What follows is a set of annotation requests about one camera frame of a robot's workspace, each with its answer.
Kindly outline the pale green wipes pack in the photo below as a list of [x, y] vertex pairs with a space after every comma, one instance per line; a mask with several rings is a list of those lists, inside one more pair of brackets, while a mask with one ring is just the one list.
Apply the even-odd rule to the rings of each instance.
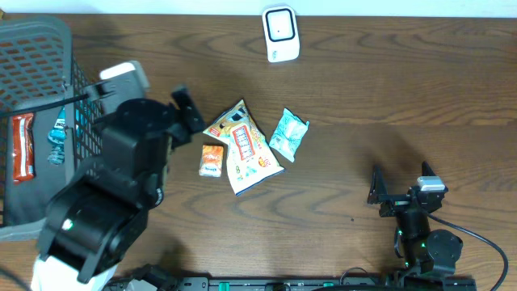
[[285, 108], [280, 121], [273, 132], [269, 146], [277, 150], [288, 161], [295, 162], [295, 155], [304, 135], [309, 129], [310, 122], [303, 121]]

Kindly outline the yellow white chips bag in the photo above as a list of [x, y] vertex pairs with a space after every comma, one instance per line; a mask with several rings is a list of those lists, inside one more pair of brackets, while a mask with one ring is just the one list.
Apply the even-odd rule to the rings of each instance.
[[284, 172], [243, 99], [221, 114], [204, 134], [227, 145], [226, 171], [236, 196]]

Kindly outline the red orange chocolate bar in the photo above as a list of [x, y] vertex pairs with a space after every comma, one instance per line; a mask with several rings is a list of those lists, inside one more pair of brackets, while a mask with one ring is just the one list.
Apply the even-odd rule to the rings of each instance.
[[33, 113], [25, 113], [11, 119], [14, 183], [22, 183], [36, 177], [32, 136], [33, 118]]

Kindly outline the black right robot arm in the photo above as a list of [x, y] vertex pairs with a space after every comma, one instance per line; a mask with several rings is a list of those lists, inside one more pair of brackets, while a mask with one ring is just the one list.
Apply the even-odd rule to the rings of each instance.
[[405, 194], [388, 193], [381, 169], [373, 168], [367, 202], [380, 206], [381, 217], [396, 218], [396, 254], [406, 261], [411, 275], [446, 277], [456, 272], [463, 241], [448, 230], [432, 230], [429, 224], [429, 215], [442, 207], [447, 192], [427, 162], [422, 163], [417, 183]]

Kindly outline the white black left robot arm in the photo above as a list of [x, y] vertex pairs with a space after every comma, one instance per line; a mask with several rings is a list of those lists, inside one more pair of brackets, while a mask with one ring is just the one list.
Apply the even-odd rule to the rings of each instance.
[[101, 290], [164, 199], [170, 156], [205, 123], [188, 89], [137, 98], [95, 121], [102, 150], [49, 202], [32, 290]]

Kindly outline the small orange snack packet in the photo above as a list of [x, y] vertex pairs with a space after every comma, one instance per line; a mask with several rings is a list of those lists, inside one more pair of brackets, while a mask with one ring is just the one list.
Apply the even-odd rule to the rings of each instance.
[[199, 175], [219, 178], [222, 175], [224, 147], [222, 145], [203, 145]]

